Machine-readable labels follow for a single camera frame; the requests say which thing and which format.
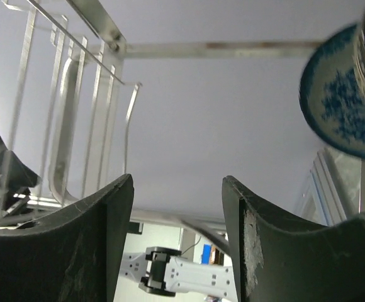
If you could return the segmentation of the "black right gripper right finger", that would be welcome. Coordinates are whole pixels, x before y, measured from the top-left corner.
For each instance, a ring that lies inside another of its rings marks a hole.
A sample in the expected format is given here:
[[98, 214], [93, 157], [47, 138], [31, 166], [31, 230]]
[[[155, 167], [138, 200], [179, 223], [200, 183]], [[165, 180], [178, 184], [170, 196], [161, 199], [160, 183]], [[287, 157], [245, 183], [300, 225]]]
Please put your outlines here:
[[222, 202], [239, 301], [365, 301], [365, 213], [324, 226], [233, 176]]

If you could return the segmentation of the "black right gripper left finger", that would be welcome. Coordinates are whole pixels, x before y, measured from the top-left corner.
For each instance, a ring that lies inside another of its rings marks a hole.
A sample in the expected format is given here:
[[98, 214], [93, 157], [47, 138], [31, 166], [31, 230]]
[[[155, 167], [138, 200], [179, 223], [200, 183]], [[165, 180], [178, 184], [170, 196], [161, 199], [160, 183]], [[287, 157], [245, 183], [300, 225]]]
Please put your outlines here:
[[0, 301], [112, 301], [133, 197], [125, 174], [49, 215], [0, 229]]

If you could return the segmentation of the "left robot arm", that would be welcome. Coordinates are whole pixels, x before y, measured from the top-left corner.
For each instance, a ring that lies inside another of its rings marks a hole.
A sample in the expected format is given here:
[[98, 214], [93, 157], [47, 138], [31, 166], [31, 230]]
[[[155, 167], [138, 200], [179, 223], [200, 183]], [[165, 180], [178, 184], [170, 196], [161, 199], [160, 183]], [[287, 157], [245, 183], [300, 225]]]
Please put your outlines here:
[[[0, 180], [6, 151], [0, 136]], [[0, 198], [24, 203], [39, 182], [13, 157]], [[112, 301], [119, 277], [163, 296], [196, 291], [236, 300], [229, 267], [195, 264], [162, 247], [124, 252], [133, 197], [125, 174], [51, 213], [0, 211], [0, 301]]]

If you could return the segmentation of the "blue floral white bowl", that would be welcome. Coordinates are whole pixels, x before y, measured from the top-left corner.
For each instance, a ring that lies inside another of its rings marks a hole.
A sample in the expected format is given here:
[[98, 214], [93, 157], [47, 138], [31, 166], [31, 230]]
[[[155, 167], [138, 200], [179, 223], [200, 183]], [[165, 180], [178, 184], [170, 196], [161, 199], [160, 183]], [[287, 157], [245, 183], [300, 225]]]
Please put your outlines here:
[[365, 99], [353, 61], [356, 30], [351, 23], [316, 48], [301, 75], [299, 102], [319, 138], [365, 160]]

